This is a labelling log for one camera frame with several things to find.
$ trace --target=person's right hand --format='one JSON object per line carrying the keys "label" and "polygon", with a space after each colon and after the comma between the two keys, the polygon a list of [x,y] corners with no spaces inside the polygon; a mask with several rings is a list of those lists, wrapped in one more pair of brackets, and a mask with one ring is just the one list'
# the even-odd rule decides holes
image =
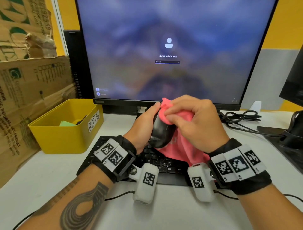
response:
{"label": "person's right hand", "polygon": [[[211,100],[200,100],[184,95],[172,100],[171,103],[173,106],[167,109],[164,115],[197,149],[210,153],[228,142],[229,137]],[[190,122],[175,114],[182,110],[189,110],[195,114]]]}

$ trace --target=cleaning cloth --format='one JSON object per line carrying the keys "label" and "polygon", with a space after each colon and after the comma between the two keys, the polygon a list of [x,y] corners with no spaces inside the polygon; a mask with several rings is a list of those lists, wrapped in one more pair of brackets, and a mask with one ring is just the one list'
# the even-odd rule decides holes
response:
{"label": "cleaning cloth", "polygon": [[[169,99],[163,98],[163,102],[159,111],[159,118],[168,125],[171,125],[172,123],[166,119],[164,112],[172,106],[173,105],[170,103]],[[191,121],[194,116],[193,112],[186,110],[180,111],[176,114],[186,121]],[[195,148],[185,137],[181,135],[181,132],[178,128],[176,129],[170,143],[165,147],[157,150],[163,153],[166,157],[175,160],[186,161],[189,166],[201,162],[206,163],[209,160],[209,156],[203,151]]]}

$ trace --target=forearm tattoo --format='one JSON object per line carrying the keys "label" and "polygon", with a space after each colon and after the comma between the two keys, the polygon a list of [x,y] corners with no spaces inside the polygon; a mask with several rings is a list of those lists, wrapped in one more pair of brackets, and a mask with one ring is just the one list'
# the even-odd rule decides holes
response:
{"label": "forearm tattoo", "polygon": [[[82,193],[70,201],[60,217],[62,230],[85,230],[92,223],[95,215],[99,211],[107,192],[108,188],[98,182],[93,190]],[[92,208],[88,212],[78,215],[76,213],[78,205],[90,201],[93,202]]]}
{"label": "forearm tattoo", "polygon": [[79,181],[79,178],[76,177],[71,183],[64,187],[57,195],[45,203],[40,209],[38,209],[32,216],[39,216],[48,212],[59,200],[62,199],[65,194],[67,194]]}

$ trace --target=power cord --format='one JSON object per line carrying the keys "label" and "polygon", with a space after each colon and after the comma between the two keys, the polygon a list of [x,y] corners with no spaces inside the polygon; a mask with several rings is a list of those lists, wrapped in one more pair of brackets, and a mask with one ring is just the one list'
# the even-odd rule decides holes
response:
{"label": "power cord", "polygon": [[[105,199],[104,201],[110,201],[110,200],[116,199],[116,198],[118,198],[118,197],[120,197],[120,196],[124,196],[125,194],[128,194],[128,193],[134,194],[135,191],[128,191],[128,192],[122,193],[122,194],[120,194],[120,195],[118,195],[118,196],[115,196],[115,197],[112,197],[112,198]],[[16,229],[19,227],[20,224],[22,224],[27,218],[29,218],[29,217],[30,217],[31,215],[33,215],[35,212],[36,212],[36,211],[32,212],[31,214],[29,214],[29,215],[27,215],[25,218],[23,218],[23,219],[22,219],[22,220],[13,228],[13,230],[16,230]]]}
{"label": "power cord", "polygon": [[[254,129],[248,128],[244,125],[239,124],[240,121],[243,120],[250,120],[250,121],[261,121],[261,117],[260,115],[258,115],[257,111],[254,110],[247,110],[244,113],[241,114],[237,114],[234,112],[227,112],[226,114],[223,114],[222,112],[219,112],[219,115],[223,117],[223,119],[226,122],[226,126],[231,128],[231,129],[235,129],[235,130],[239,130],[239,131],[244,131],[244,132],[248,132],[248,133],[253,133],[253,134],[260,134],[260,135],[264,135],[264,136],[268,136],[268,137],[283,137],[284,134],[266,134],[266,133],[261,133],[258,132]],[[230,124],[236,124],[239,125],[245,129],[242,128],[237,128],[237,127],[233,127]]]}
{"label": "power cord", "polygon": [[[223,194],[223,193],[221,193],[221,192],[219,192],[217,190],[214,190],[214,193],[218,193],[218,194],[220,194],[222,196],[225,196],[225,197],[227,197],[229,199],[238,200],[238,198],[236,198],[236,197],[231,197],[231,196],[225,195],[225,194]],[[303,200],[301,198],[297,197],[297,196],[294,196],[294,195],[291,195],[291,194],[283,194],[283,195],[284,196],[290,196],[290,197],[297,198],[299,201],[301,201],[303,203]]]}

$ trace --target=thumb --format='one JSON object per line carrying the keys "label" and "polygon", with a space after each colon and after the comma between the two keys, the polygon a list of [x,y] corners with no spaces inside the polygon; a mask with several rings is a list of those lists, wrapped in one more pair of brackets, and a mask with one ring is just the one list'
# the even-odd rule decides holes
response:
{"label": "thumb", "polygon": [[184,120],[182,117],[176,114],[167,115],[166,119],[169,120],[171,123],[175,124],[181,131],[189,123],[188,121]]}
{"label": "thumb", "polygon": [[160,109],[160,102],[156,102],[153,106],[151,106],[145,113],[150,116],[154,116]]}

